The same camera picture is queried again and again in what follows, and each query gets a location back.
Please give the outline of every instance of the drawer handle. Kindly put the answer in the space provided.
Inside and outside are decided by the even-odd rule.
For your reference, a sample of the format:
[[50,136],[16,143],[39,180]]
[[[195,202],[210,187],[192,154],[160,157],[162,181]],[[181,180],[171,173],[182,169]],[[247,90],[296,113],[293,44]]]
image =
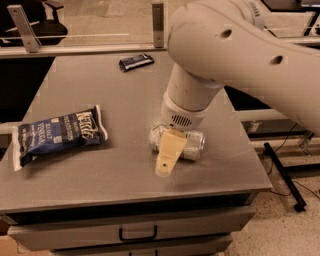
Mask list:
[[157,226],[153,226],[153,235],[152,236],[140,237],[140,238],[124,238],[122,233],[123,233],[123,230],[122,230],[122,228],[120,228],[120,230],[119,230],[119,239],[120,239],[121,242],[124,242],[124,243],[150,242],[150,241],[154,240],[157,237],[158,228],[157,228]]
[[154,256],[158,256],[158,250],[155,250]]

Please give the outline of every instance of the metal frame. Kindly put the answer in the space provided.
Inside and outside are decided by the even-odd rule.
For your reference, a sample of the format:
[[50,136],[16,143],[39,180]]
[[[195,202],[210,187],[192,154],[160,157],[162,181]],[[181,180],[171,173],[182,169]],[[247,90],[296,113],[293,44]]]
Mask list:
[[280,162],[278,156],[276,155],[276,153],[273,151],[272,147],[270,146],[269,143],[265,143],[264,144],[265,147],[265,151],[264,153],[266,155],[271,156],[272,161],[274,162],[274,164],[276,165],[276,167],[278,168],[278,171],[280,172],[283,180],[286,182],[288,188],[290,189],[292,195],[294,196],[294,198],[297,201],[297,204],[294,205],[294,209],[297,212],[302,212],[305,211],[304,207],[307,205],[306,202],[304,201],[303,197],[301,196],[299,190],[296,188],[296,186],[294,185],[294,183],[291,180],[291,177],[288,174],[288,168],[290,167],[284,167],[282,165],[282,163]]
[[10,5],[8,10],[21,35],[24,47],[0,48],[0,59],[56,57],[69,55],[106,54],[138,51],[167,50],[164,42],[164,11],[163,4],[152,5],[153,38],[150,43],[117,44],[117,45],[93,45],[93,46],[42,46],[35,36],[32,27],[21,5]]
[[20,33],[26,51],[29,53],[38,52],[41,43],[39,39],[36,38],[23,7],[21,5],[9,5],[8,11]]

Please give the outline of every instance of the black cable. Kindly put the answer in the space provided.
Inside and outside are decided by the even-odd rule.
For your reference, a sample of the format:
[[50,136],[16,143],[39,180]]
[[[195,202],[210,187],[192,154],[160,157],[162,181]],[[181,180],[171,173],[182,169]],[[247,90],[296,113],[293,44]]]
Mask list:
[[[291,129],[289,130],[289,132],[291,132],[298,124],[295,123],[294,126],[291,127]],[[284,144],[287,142],[288,138],[290,135],[288,135],[285,140],[283,141],[283,143],[274,151],[274,153],[277,153],[277,151],[282,148],[284,146]],[[267,175],[270,175],[272,173],[272,169],[273,169],[273,161],[271,162],[271,168],[270,171],[267,173]]]
[[277,192],[274,192],[274,191],[269,191],[270,193],[272,193],[272,194],[276,194],[276,195],[278,195],[278,196],[290,196],[292,193],[290,192],[289,194],[287,194],[287,195],[285,195],[285,194],[281,194],[281,193],[277,193]]
[[320,197],[319,197],[315,192],[313,192],[311,189],[309,189],[309,188],[307,188],[306,186],[302,185],[302,184],[299,183],[298,181],[293,181],[293,182],[299,184],[301,187],[305,188],[306,190],[309,190],[317,199],[320,200]]

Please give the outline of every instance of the desk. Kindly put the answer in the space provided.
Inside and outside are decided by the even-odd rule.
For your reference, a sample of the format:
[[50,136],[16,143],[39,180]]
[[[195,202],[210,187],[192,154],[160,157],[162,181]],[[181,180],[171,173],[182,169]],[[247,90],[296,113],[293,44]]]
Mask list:
[[[56,255],[128,255],[152,248],[155,254],[163,250],[161,256],[189,255],[192,248],[200,255],[225,250],[228,234],[252,217],[252,200],[272,186],[224,90],[198,128],[206,135],[201,158],[179,161],[168,178],[155,175],[157,155],[148,134],[162,123],[173,62],[167,52],[151,55],[155,64],[128,73],[118,67],[128,54],[55,59],[24,122],[99,104],[109,139],[38,157],[19,172],[12,171],[9,147],[0,162],[0,214],[15,223],[9,235],[18,242],[31,250],[61,249]],[[201,223],[198,231],[194,225]],[[101,230],[110,225],[114,229]],[[123,227],[135,230],[126,237],[148,239],[119,241]],[[63,250],[78,247],[81,252]]]
[[311,28],[319,18],[319,7],[302,7],[296,0],[261,0],[271,12],[315,12],[306,26],[304,36],[310,34]]

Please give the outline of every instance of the yellow object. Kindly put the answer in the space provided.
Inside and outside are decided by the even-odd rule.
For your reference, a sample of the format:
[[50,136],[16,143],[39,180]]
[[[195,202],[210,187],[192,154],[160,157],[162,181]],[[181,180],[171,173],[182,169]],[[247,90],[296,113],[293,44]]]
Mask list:
[[186,143],[187,138],[183,132],[168,129],[162,134],[156,164],[156,174],[158,176],[167,177],[171,174]]

